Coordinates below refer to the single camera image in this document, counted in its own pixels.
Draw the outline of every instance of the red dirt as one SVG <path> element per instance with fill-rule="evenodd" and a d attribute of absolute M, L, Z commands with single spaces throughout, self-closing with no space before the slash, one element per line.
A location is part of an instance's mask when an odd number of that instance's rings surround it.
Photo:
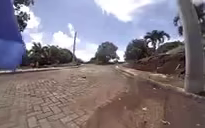
<path fill-rule="evenodd" d="M 185 56 L 179 54 L 159 54 L 141 59 L 137 64 L 129 64 L 128 67 L 162 74 L 184 74 Z"/>

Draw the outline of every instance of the curb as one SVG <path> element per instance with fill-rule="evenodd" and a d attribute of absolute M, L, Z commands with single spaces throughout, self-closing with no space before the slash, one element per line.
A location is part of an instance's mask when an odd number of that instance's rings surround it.
<path fill-rule="evenodd" d="M 59 68 L 44 68 L 44 69 L 27 69 L 27 70 L 18 70 L 18 71 L 2 71 L 0 75 L 9 75 L 9 74 L 21 74 L 21 73 L 30 73 L 30 72 L 43 72 L 43 71 L 53 71 L 53 70 L 62 70 L 67 68 L 79 68 L 79 66 L 70 66 L 70 67 L 59 67 Z"/>
<path fill-rule="evenodd" d="M 152 84 L 152 85 L 154 85 L 154 86 L 157 86 L 158 88 L 162 88 L 162 89 L 165 89 L 165 90 L 174 91 L 174 92 L 176 92 L 176 93 L 179 93 L 179 94 L 181 94 L 181 95 L 184 95 L 184 96 L 186 96 L 186 97 L 188 97 L 188 98 L 192 98 L 192 99 L 194 99 L 194 100 L 202 100 L 202 101 L 205 101 L 205 97 L 199 96 L 199 95 L 196 95 L 196 94 L 193 94 L 193 93 L 185 92 L 184 89 L 182 89 L 182 88 L 175 87 L 175 86 L 172 86 L 172 85 L 170 85 L 170 84 L 164 84 L 164 83 L 161 83 L 161 82 L 152 80 L 152 79 L 150 79 L 150 78 L 141 77 L 141 76 L 139 76 L 139 75 L 137 75 L 137 74 L 134 74 L 134 73 L 132 73 L 132 72 L 129 72 L 129 71 L 123 69 L 122 67 L 116 66 L 115 69 L 116 69 L 116 71 L 118 71 L 118 72 L 120 72 L 120 73 L 123 73 L 123 75 L 126 75 L 126 74 L 127 74 L 128 77 L 130 76 L 130 77 L 133 78 L 133 79 L 135 79 L 136 77 L 140 77 L 140 78 L 146 80 L 147 82 L 149 82 L 150 84 Z"/>

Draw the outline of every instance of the utility pole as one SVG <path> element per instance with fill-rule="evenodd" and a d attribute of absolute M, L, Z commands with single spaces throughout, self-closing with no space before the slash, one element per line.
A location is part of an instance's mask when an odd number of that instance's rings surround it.
<path fill-rule="evenodd" d="M 75 51 L 76 51 L 76 37 L 77 37 L 77 32 L 75 32 L 75 36 L 74 36 L 74 42 L 73 42 L 73 57 L 72 57 L 72 62 L 75 63 Z"/>

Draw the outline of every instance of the green tree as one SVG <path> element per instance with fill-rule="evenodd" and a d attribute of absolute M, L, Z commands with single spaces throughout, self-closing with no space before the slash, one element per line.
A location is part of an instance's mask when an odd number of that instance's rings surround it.
<path fill-rule="evenodd" d="M 205 37 L 205 3 L 200 3 L 200 4 L 193 4 L 196 13 L 198 15 L 198 22 L 201 27 L 201 32 L 202 36 Z M 182 27 L 182 22 L 180 20 L 180 16 L 177 15 L 174 17 L 174 26 L 178 27 L 178 33 L 180 36 L 183 35 L 183 27 Z"/>
<path fill-rule="evenodd" d="M 110 60 L 118 59 L 116 51 L 118 47 L 111 42 L 102 43 L 96 52 L 96 60 L 99 64 L 107 64 Z"/>
<path fill-rule="evenodd" d="M 179 46 L 184 45 L 182 42 L 180 41 L 174 41 L 174 42 L 167 42 L 163 45 L 161 45 L 158 49 L 157 49 L 157 53 L 166 53 L 172 49 L 175 49 Z"/>
<path fill-rule="evenodd" d="M 149 49 L 143 39 L 132 40 L 125 51 L 125 60 L 139 60 L 150 55 Z"/>
<path fill-rule="evenodd" d="M 42 46 L 40 43 L 33 43 L 29 52 L 30 62 L 36 65 L 64 64 L 72 62 L 72 52 L 58 46 Z"/>
<path fill-rule="evenodd" d="M 30 55 L 29 55 L 30 56 L 30 61 L 32 63 L 34 63 L 35 66 L 37 65 L 37 63 L 42 64 L 43 63 L 42 62 L 43 58 L 46 58 L 44 56 L 45 55 L 44 52 L 45 51 L 44 51 L 42 45 L 40 43 L 35 43 L 34 42 L 32 48 L 30 50 Z"/>
<path fill-rule="evenodd" d="M 144 36 L 147 45 L 149 43 L 152 44 L 154 52 L 156 52 L 156 49 L 157 47 L 159 47 L 160 44 L 164 43 L 165 38 L 169 40 L 170 35 L 164 31 L 159 31 L 159 30 L 153 30 L 152 32 L 147 32 L 146 35 Z"/>
<path fill-rule="evenodd" d="M 24 31 L 27 26 L 27 21 L 30 20 L 30 14 L 21 10 L 22 6 L 31 6 L 34 0 L 14 0 L 15 15 L 20 31 Z"/>

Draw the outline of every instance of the sky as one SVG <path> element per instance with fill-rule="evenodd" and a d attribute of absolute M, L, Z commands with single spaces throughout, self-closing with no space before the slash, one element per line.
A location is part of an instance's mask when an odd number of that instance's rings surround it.
<path fill-rule="evenodd" d="M 22 33 L 27 49 L 40 42 L 71 50 L 77 31 L 76 56 L 84 61 L 105 41 L 118 46 L 123 60 L 128 43 L 152 30 L 164 30 L 172 41 L 180 39 L 173 25 L 176 0 L 35 0 L 23 10 L 31 18 Z"/>

